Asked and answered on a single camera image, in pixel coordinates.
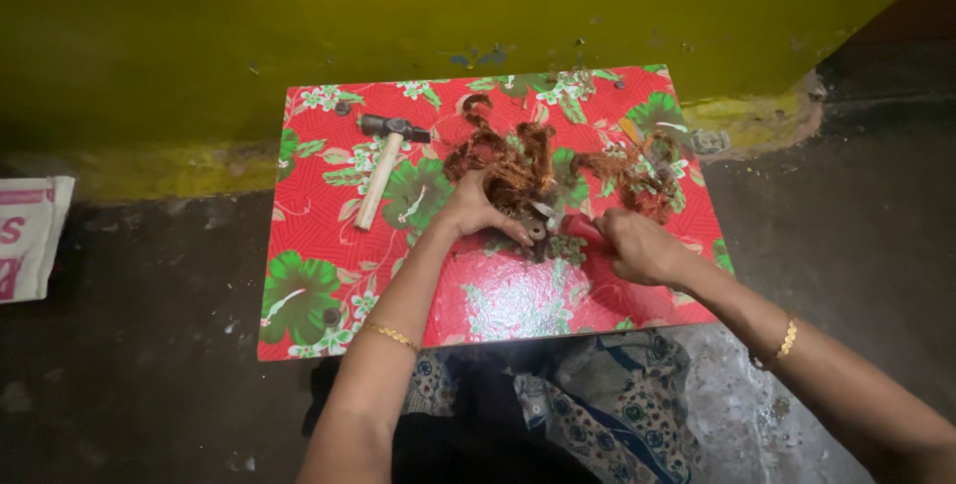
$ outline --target table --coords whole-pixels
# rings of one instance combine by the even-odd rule
[[[279,149],[260,361],[345,352],[381,291],[453,185],[443,160],[472,133],[461,103],[487,93],[504,134],[521,121],[552,124],[558,173],[576,151],[630,142],[621,126],[663,130],[682,144],[671,163],[680,194],[666,228],[732,270],[670,75],[663,65],[560,74],[289,88]],[[353,226],[383,139],[363,135],[361,114],[401,117],[431,131],[405,144],[370,232]],[[569,213],[619,206],[613,185],[589,170],[563,197]],[[601,333],[715,321],[688,295],[618,280],[582,240],[556,236],[534,264],[495,233],[457,243],[445,260],[424,347]]]

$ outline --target concrete floor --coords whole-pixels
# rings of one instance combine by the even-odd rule
[[[956,419],[956,104],[843,104],[705,176],[740,279]],[[3,482],[289,482],[315,361],[257,363],[270,192],[71,212],[45,302],[0,308]],[[711,482],[868,482],[719,325],[687,346]]]

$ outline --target yellow wall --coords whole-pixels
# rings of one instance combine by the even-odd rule
[[[891,1],[0,0],[0,147],[277,138],[287,86],[579,61],[782,92]]]

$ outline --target wooden hammer handle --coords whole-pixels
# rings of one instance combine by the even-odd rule
[[[375,214],[378,211],[378,203],[381,202],[381,194],[385,192],[385,185],[388,184],[388,177],[392,174],[392,167],[395,166],[395,158],[399,155],[399,148],[404,140],[400,133],[389,133],[388,140],[385,142],[385,149],[378,156],[378,165],[372,172],[372,179],[368,183],[368,192],[361,201],[361,207],[358,208],[356,216],[356,226],[367,231],[372,228],[372,221],[375,220]]]

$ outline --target gold bracelet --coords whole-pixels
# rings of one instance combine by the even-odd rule
[[[783,344],[780,345],[780,350],[773,357],[773,361],[767,364],[760,363],[753,353],[750,353],[750,364],[760,370],[770,370],[777,362],[790,354],[790,349],[794,347],[796,340],[796,324],[794,323],[796,318],[792,314],[787,314],[787,318],[790,319],[787,324],[787,335],[783,338]]]
[[[389,329],[388,327],[385,327],[384,325],[378,325],[376,323],[366,323],[361,328],[363,331],[365,330],[373,331],[375,333],[381,333],[387,337],[391,337],[392,339],[395,339],[396,341],[407,346],[408,349],[412,350],[416,354],[422,351],[422,348],[420,348],[418,345],[410,341],[408,337],[395,331],[394,329]]]

